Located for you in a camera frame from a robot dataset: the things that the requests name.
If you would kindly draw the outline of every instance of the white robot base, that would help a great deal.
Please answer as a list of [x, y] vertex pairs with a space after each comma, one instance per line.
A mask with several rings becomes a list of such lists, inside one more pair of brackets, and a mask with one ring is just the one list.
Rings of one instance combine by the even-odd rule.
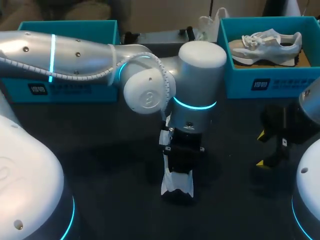
[[56, 156], [21, 126], [0, 91], [0, 239], [78, 240], [79, 216]]
[[295, 240], [320, 239], [320, 140], [301, 158], [291, 200]]

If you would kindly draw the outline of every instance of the cable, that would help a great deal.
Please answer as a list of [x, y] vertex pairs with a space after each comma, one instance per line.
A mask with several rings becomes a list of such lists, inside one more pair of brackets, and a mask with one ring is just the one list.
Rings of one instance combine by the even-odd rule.
[[111, 78], [110, 81], [108, 83], [108, 86], [111, 86], [114, 83], [115, 80], [115, 76], [116, 76], [116, 71], [117, 71], [117, 54], [116, 54], [116, 48], [115, 46], [113, 46], [112, 44], [109, 44], [110, 48], [111, 48], [111, 52], [112, 52], [112, 67], [113, 67], [113, 71], [111, 74]]
[[20, 68], [20, 69], [24, 69], [30, 72], [34, 72], [37, 74], [42, 74], [42, 75], [46, 75], [48, 77], [52, 76], [53, 78], [57, 78], [57, 79], [62, 79], [62, 80], [67, 80], [67, 81], [78, 81], [78, 82], [82, 82], [82, 81], [92, 81], [92, 80], [97, 80], [100, 78], [104, 78], [109, 74], [111, 75], [111, 84], [114, 81], [115, 78], [115, 74], [116, 74], [116, 69], [120, 68], [122, 65], [128, 63], [129, 61], [139, 58], [141, 56], [148, 56], [151, 59], [155, 60], [155, 62], [157, 63], [159, 70], [162, 74], [163, 80], [164, 80], [164, 96], [165, 96], [165, 101], [164, 101], [164, 105], [161, 108], [161, 115], [162, 115], [162, 119], [165, 120], [166, 119], [166, 115], [165, 115], [165, 110], [167, 108], [167, 105], [169, 103], [170, 100], [170, 83], [169, 83], [169, 73], [166, 70], [165, 66], [163, 65], [163, 63], [161, 62], [161, 60], [154, 55], [153, 53], [150, 52], [139, 52], [135, 55], [132, 55], [130, 57], [125, 58], [122, 61], [119, 61], [116, 63], [117, 60], [113, 60], [113, 66], [108, 68], [105, 71], [102, 71], [100, 73], [97, 74], [93, 74], [93, 75], [87, 75], [87, 76], [77, 76], [77, 75], [66, 75], [66, 74], [60, 74], [60, 73], [56, 73], [56, 72], [50, 72], [47, 71], [45, 69], [39, 68], [39, 67], [34, 67], [25, 63], [21, 63], [21, 62], [17, 62], [17, 61], [13, 61], [4, 57], [0, 57], [0, 62], [3, 62], [5, 64], [9, 64], [12, 65], [14, 67]]

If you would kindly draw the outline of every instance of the sneaker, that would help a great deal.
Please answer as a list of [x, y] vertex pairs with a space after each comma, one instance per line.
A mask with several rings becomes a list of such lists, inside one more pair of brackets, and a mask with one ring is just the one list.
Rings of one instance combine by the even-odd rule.
[[229, 42], [232, 58], [246, 66], [251, 66], [259, 60], [282, 66], [295, 66], [295, 57], [300, 53], [301, 47], [300, 32], [283, 35], [273, 29], [242, 36], [242, 39]]

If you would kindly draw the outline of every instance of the teal box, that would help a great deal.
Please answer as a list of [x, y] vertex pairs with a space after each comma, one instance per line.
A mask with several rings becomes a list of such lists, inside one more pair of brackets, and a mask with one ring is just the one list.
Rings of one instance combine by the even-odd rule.
[[[302, 34], [302, 49], [311, 67], [236, 68], [228, 43], [274, 29], [280, 34]], [[227, 97], [290, 98], [297, 97], [320, 77], [320, 26], [314, 17], [239, 17], [223, 18], [218, 45], [227, 53], [224, 81]]]
[[[18, 30], [120, 44], [116, 20], [26, 21]], [[1, 90], [11, 103], [111, 103], [118, 99], [118, 90], [102, 83], [54, 83], [17, 78], [1, 81]]]

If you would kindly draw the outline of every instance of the black table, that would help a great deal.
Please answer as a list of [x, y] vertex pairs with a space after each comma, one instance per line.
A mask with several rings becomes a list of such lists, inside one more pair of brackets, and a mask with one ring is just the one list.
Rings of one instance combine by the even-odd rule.
[[[293, 147], [288, 163], [253, 181], [252, 166], [275, 146], [275, 141], [257, 141], [259, 114], [265, 104], [285, 105], [290, 99], [230, 100], [223, 87], [218, 95], [212, 126], [203, 136], [208, 155], [195, 172], [200, 189], [195, 206], [172, 205], [160, 197], [158, 114], [138, 115], [122, 97], [112, 104], [13, 109], [23, 127], [60, 160], [83, 218], [81, 240], [293, 239], [296, 168], [319, 136]], [[147, 176], [150, 163], [153, 171]]]

